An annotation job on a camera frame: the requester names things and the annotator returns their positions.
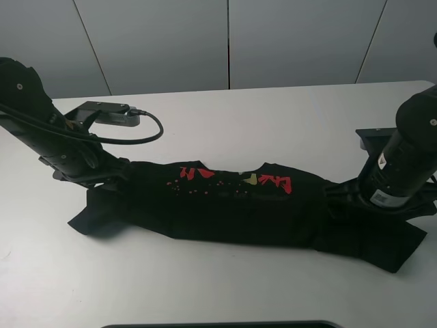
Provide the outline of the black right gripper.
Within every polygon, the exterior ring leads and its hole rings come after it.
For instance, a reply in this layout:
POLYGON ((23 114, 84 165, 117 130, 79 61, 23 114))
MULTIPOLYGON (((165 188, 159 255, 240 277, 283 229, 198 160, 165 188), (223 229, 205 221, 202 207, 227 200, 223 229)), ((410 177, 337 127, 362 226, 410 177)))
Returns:
POLYGON ((363 217, 408 221, 436 214, 436 182, 426 182, 404 205, 397 208, 379 207, 361 194, 357 179, 324 188, 330 213, 336 217, 363 217))

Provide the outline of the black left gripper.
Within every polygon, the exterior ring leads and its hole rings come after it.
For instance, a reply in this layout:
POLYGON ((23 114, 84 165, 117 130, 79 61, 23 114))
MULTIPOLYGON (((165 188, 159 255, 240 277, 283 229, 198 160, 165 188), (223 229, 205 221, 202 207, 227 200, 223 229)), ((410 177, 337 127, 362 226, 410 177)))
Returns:
POLYGON ((101 146, 80 143, 52 155, 41 155, 38 160, 53 169, 55 180, 72 182, 87 189, 98 184, 112 190, 129 179, 131 162, 109 154, 101 146))

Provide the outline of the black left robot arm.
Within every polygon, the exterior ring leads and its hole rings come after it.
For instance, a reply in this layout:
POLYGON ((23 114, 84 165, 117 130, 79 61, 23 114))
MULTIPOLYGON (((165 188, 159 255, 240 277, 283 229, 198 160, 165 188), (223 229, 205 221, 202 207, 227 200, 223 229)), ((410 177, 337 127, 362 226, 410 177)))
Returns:
MULTIPOLYGON (((1 106, 37 122, 89 137, 88 127, 68 120, 54 106, 33 68, 1 58, 1 106)), ((54 169, 53 178, 85 188, 98 183, 118 185, 129 178, 129 164, 106 152, 101 143, 63 137, 26 124, 1 110, 1 127, 31 148, 39 160, 54 169)))

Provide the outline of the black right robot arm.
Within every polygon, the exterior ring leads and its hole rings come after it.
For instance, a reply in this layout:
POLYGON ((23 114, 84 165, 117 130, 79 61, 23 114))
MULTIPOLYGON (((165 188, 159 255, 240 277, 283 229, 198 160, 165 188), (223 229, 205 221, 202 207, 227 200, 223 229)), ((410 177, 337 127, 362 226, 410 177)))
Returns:
POLYGON ((357 131, 369 158, 357 178, 325 188, 330 205, 404 220, 436 214, 436 87, 405 101, 395 123, 357 131))

